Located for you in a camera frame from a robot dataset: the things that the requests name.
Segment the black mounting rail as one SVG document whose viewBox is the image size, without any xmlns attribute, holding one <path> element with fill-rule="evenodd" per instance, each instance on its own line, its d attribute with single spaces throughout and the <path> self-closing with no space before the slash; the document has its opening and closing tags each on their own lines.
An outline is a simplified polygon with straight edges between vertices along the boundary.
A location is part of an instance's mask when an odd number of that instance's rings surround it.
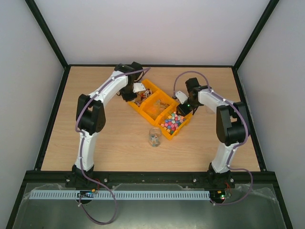
<svg viewBox="0 0 305 229">
<path fill-rule="evenodd" d="M 250 183 L 247 172 L 231 172 L 224 178 L 215 180 L 208 172 L 94 172 L 92 176 L 109 188 L 119 184 L 178 184 L 189 188 L 224 189 L 227 185 L 234 187 L 235 184 Z M 28 183 L 59 183 L 76 189 L 97 186 L 94 182 L 67 171 L 27 171 L 22 185 Z"/>
</svg>

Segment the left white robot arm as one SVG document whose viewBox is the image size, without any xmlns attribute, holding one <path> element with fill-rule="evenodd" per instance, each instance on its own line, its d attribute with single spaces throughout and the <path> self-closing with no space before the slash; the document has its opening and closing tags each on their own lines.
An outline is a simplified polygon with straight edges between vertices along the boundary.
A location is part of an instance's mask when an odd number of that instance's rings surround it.
<svg viewBox="0 0 305 229">
<path fill-rule="evenodd" d="M 95 91 L 78 98 L 75 131 L 80 134 L 77 159 L 72 166 L 72 175 L 76 187 L 95 184 L 93 179 L 94 151 L 99 132 L 106 124 L 105 107 L 120 93 L 123 100 L 130 102 L 137 97 L 137 92 L 145 87 L 139 82 L 149 69 L 140 63 L 118 64 L 110 77 Z"/>
</svg>

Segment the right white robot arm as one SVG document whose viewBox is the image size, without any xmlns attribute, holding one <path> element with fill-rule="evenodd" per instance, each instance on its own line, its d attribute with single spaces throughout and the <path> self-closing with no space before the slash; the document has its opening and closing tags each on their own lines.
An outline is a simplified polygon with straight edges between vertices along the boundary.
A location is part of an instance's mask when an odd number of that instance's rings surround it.
<svg viewBox="0 0 305 229">
<path fill-rule="evenodd" d="M 249 137 L 245 104 L 233 103 L 221 97 L 208 84 L 199 85 L 197 78 L 190 78 L 185 84 L 187 95 L 181 91 L 173 91 L 174 98 L 180 102 L 176 108 L 179 114 L 186 116 L 194 113 L 200 106 L 206 106 L 216 114 L 216 135 L 220 144 L 215 158 L 209 164 L 207 183 L 218 187 L 230 182 L 232 159 Z"/>
</svg>

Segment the clear glass jar lid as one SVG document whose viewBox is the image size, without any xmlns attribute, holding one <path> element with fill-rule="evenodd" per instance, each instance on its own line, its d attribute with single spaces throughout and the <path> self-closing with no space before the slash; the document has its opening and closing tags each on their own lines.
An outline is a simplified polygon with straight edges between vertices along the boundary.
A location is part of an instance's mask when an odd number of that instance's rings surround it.
<svg viewBox="0 0 305 229">
<path fill-rule="evenodd" d="M 209 115 L 213 115 L 214 114 L 214 111 L 212 109 L 210 109 L 209 107 L 207 107 L 207 106 L 205 107 L 205 111 Z"/>
</svg>

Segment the yellow bin with lollipops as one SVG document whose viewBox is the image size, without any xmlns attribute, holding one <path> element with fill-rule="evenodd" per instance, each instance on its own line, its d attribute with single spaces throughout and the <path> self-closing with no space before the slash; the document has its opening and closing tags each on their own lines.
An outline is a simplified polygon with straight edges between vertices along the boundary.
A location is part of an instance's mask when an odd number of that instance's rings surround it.
<svg viewBox="0 0 305 229">
<path fill-rule="evenodd" d="M 128 102 L 128 104 L 140 115 L 149 115 L 152 119 L 155 119 L 159 112 L 159 105 L 157 104 L 159 99 L 157 95 L 160 92 L 160 88 L 148 79 L 143 80 L 142 84 L 146 90 L 136 93 L 137 98 Z"/>
</svg>

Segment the yellow bin with star candies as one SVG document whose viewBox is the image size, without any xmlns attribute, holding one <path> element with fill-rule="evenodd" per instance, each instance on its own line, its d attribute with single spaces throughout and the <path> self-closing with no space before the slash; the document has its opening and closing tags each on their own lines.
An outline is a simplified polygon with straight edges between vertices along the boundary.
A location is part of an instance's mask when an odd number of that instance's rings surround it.
<svg viewBox="0 0 305 229">
<path fill-rule="evenodd" d="M 192 117 L 192 113 L 178 114 L 176 107 L 169 106 L 156 118 L 155 126 L 161 129 L 166 139 L 172 140 L 183 127 L 188 125 Z"/>
</svg>

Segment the clear glass jar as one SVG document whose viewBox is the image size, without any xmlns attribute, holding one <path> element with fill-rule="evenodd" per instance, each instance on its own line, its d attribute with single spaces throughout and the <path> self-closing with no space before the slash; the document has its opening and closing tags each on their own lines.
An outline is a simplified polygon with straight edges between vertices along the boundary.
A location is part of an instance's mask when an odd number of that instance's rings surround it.
<svg viewBox="0 0 305 229">
<path fill-rule="evenodd" d="M 148 142 L 152 147 L 158 147 L 161 144 L 162 132 L 158 127 L 151 128 L 149 131 Z"/>
</svg>

